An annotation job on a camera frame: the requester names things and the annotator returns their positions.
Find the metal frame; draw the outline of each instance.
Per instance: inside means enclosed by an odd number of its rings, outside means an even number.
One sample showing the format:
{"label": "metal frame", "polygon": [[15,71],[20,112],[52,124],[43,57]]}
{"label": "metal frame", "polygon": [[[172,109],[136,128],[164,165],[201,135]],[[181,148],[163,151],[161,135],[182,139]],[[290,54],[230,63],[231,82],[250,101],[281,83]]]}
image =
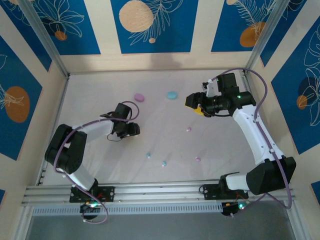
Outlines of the metal frame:
{"label": "metal frame", "polygon": [[60,54],[49,36],[45,26],[41,22],[36,10],[34,9],[32,3],[29,0],[17,0],[19,8],[22,10],[25,18],[28,20],[36,36],[42,43],[44,49],[49,54],[52,61],[56,64],[59,71],[67,78],[69,77],[69,72],[67,71],[64,63],[60,58]]}
{"label": "metal frame", "polygon": [[[199,188],[204,184],[218,184],[218,180],[207,181],[179,181],[179,182],[151,182],[151,183],[117,183],[101,184],[100,186],[113,186],[114,200],[106,203],[114,204],[181,204],[209,202],[204,195],[199,192]],[[58,206],[77,205],[79,203],[69,203],[71,185],[58,186],[29,186],[24,194],[22,206]],[[287,199],[285,190],[273,192],[279,200]],[[255,201],[259,196],[249,193],[249,201]],[[233,202],[234,199],[213,200],[216,203]]]}
{"label": "metal frame", "polygon": [[[108,215],[146,215],[146,214],[199,214],[222,213],[221,202],[202,203],[161,203],[161,204],[125,204],[108,205]],[[32,216],[80,216],[79,206],[39,206],[35,207]],[[96,208],[86,216],[106,215],[104,208]]]}
{"label": "metal frame", "polygon": [[301,215],[301,210],[299,202],[297,200],[292,201],[291,209],[287,210],[287,214],[291,223],[291,227],[294,233],[294,236],[297,240],[311,240],[311,236],[307,229],[306,221]]}
{"label": "metal frame", "polygon": [[259,38],[256,41],[255,46],[253,47],[252,53],[248,62],[246,63],[245,67],[247,69],[252,69],[260,57],[263,49],[265,48],[269,38],[271,37],[272,33],[274,32],[280,18],[282,17],[284,11],[286,10],[290,0],[279,0],[277,4],[274,6],[268,20],[265,23],[265,26],[259,35]]}
{"label": "metal frame", "polygon": [[27,237],[28,229],[33,216],[33,206],[22,206],[19,209],[18,219],[15,225],[15,232],[11,236],[11,240],[25,240]]}
{"label": "metal frame", "polygon": [[[60,114],[61,114],[61,111],[62,111],[62,107],[64,105],[64,100],[65,100],[65,97],[66,97],[66,93],[67,93],[68,84],[69,84],[69,77],[67,77],[67,79],[66,79],[66,81],[64,83],[63,91],[62,91],[62,94],[60,96],[58,109],[57,109],[56,114],[55,114],[55,119],[54,119],[52,131],[51,131],[51,134],[50,134],[50,138],[47,140],[47,144],[46,144],[47,146],[49,145],[52,137],[54,136],[55,130],[56,130],[57,126],[58,126]],[[36,186],[42,185],[42,180],[45,177],[47,166],[48,166],[48,162],[45,161],[45,158],[43,157],[42,163],[41,163],[41,167],[39,169],[39,172],[38,172],[37,178],[36,178],[36,184],[35,184]]]}

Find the pink bead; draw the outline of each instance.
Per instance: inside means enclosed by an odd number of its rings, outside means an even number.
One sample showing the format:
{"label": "pink bead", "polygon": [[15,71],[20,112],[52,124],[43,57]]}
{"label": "pink bead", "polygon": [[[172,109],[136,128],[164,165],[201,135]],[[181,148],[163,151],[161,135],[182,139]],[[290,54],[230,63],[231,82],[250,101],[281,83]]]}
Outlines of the pink bead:
{"label": "pink bead", "polygon": [[141,93],[136,93],[134,95],[134,100],[136,100],[139,103],[142,103],[145,100],[145,96],[143,96]]}

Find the blue egg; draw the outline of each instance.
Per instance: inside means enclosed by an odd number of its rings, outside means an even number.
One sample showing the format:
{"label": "blue egg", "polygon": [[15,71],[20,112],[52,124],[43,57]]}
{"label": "blue egg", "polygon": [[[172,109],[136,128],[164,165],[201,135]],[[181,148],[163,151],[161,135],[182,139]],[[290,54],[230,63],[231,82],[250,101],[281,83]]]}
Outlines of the blue egg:
{"label": "blue egg", "polygon": [[176,99],[178,97],[178,93],[176,91],[170,91],[167,93],[166,97],[168,99]]}

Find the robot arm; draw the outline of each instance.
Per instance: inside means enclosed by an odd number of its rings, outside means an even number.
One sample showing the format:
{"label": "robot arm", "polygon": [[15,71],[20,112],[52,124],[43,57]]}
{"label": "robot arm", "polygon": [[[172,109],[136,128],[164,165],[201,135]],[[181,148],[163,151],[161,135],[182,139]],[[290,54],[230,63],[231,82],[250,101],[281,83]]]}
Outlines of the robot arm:
{"label": "robot arm", "polygon": [[[285,187],[280,169],[274,154],[280,160],[288,182],[296,168],[293,157],[285,157],[278,148],[259,114],[254,118],[256,102],[250,92],[240,92],[233,73],[217,77],[218,90],[221,95],[214,95],[213,82],[209,80],[202,84],[204,92],[196,92],[186,98],[185,105],[205,117],[219,116],[219,111],[227,110],[238,123],[252,150],[256,167],[248,173],[230,173],[221,176],[219,184],[213,190],[213,199],[230,199],[236,197],[239,190],[251,191],[255,195],[267,193]],[[263,133],[258,128],[259,122]]]}
{"label": "robot arm", "polygon": [[[76,131],[63,147],[57,161],[57,170],[65,172],[78,186],[92,192],[91,189],[94,185],[98,185],[98,181],[82,165],[86,143],[114,133],[120,139],[139,135],[140,128],[138,124],[125,121],[131,112],[130,107],[119,103],[115,111],[100,116],[100,119],[110,118],[110,120],[100,121],[86,126],[81,131]],[[114,118],[124,119],[124,121],[113,120]],[[57,128],[45,152],[44,158],[47,162],[54,165],[55,158],[63,141],[77,127],[62,124]]]}

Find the yellow tag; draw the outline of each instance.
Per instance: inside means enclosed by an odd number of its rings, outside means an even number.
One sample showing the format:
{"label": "yellow tag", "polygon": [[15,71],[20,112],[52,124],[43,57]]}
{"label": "yellow tag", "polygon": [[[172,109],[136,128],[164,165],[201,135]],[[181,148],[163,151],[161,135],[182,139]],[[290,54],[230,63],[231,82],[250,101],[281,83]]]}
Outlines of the yellow tag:
{"label": "yellow tag", "polygon": [[197,109],[195,109],[195,110],[193,110],[196,114],[199,114],[199,115],[204,115],[204,113],[201,111],[201,107],[200,106],[198,106],[198,108]]}

